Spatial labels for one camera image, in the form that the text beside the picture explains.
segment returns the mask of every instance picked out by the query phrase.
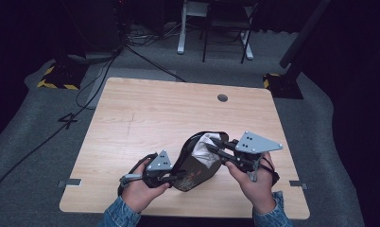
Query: light wood tabletop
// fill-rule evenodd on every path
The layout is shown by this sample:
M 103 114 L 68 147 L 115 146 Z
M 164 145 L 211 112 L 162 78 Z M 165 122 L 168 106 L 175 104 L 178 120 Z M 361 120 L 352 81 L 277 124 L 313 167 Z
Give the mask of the light wood tabletop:
M 218 95 L 227 96 L 226 102 Z M 103 213 L 117 197 L 119 179 L 150 153 L 163 149 L 174 164 L 184 142 L 199 131 L 225 131 L 230 140 L 251 131 L 281 143 L 271 152 L 281 179 L 289 218 L 306 219 L 309 209 L 281 121 L 266 89 L 157 81 L 108 79 L 85 136 L 60 209 Z M 222 166 L 216 175 L 188 192 L 172 187 L 142 212 L 150 216 L 251 218 L 251 203 Z

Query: hand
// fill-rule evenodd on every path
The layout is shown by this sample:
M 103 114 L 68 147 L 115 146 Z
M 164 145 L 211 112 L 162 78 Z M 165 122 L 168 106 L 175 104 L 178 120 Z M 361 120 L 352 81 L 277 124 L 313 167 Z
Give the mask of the hand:
M 133 173 L 143 174 L 146 167 L 145 160 Z M 136 213 L 142 212 L 157 197 L 161 196 L 169 187 L 169 183 L 162 184 L 159 187 L 149 188 L 142 180 L 133 181 L 122 192 L 123 201 Z
M 268 152 L 262 155 L 274 166 Z M 260 164 L 270 168 L 270 165 L 264 159 L 261 159 Z M 241 190 L 247 199 L 251 201 L 255 212 L 258 214 L 266 214 L 275 208 L 276 202 L 272 197 L 271 190 L 272 175 L 268 171 L 263 168 L 258 168 L 257 182 L 252 182 L 247 173 L 242 172 L 230 161 L 226 162 L 225 166 L 229 169 L 231 175 L 239 182 Z

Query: white cloth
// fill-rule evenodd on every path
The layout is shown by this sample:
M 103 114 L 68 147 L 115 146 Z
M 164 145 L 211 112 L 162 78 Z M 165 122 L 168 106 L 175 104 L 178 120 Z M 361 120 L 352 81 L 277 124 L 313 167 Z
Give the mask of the white cloth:
M 219 133 L 205 133 L 201 136 L 199 141 L 194 146 L 193 152 L 191 155 L 195 157 L 197 160 L 205 164 L 208 168 L 210 168 L 214 162 L 219 161 L 219 156 L 210 152 L 207 149 L 205 144 L 214 145 L 214 142 L 210 138 L 215 138 L 220 140 Z

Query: black chair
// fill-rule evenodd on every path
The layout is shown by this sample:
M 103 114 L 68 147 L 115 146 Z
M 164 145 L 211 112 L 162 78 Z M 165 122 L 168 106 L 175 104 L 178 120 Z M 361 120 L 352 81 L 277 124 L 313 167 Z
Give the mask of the black chair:
M 252 7 L 252 12 L 248 15 L 245 7 Z M 205 31 L 204 51 L 202 54 L 202 62 L 205 62 L 205 53 L 208 44 L 220 45 L 241 45 L 243 47 L 243 57 L 241 63 L 246 56 L 247 46 L 249 44 L 251 34 L 251 20 L 258 6 L 258 2 L 251 0 L 212 0 L 207 9 L 207 15 L 199 36 Z M 224 32 L 237 32 L 237 36 L 231 42 L 210 42 L 208 41 L 208 33 L 210 30 L 220 30 Z M 246 36 L 245 42 L 242 41 L 242 32 Z

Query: denim sleeve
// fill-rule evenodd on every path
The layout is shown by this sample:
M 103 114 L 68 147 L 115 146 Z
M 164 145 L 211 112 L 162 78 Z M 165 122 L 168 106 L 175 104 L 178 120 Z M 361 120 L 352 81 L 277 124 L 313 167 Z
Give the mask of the denim sleeve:
M 113 204 L 104 212 L 104 217 L 98 222 L 97 227 L 134 227 L 141 215 L 128 207 L 121 197 L 116 198 Z
M 276 201 L 275 208 L 264 215 L 259 215 L 252 209 L 252 217 L 254 225 L 257 227 L 287 227 L 293 226 L 284 211 L 284 196 L 282 191 L 272 193 L 273 199 Z

